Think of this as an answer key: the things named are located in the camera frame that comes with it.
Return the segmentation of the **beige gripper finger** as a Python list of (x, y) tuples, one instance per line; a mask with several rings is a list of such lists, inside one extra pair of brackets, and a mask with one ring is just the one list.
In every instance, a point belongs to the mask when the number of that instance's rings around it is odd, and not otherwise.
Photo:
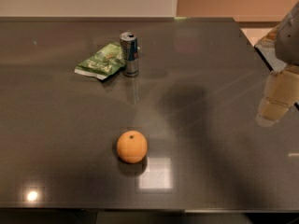
[(281, 71), (271, 71), (258, 106), (257, 123), (270, 127), (299, 101), (299, 66), (287, 64)]

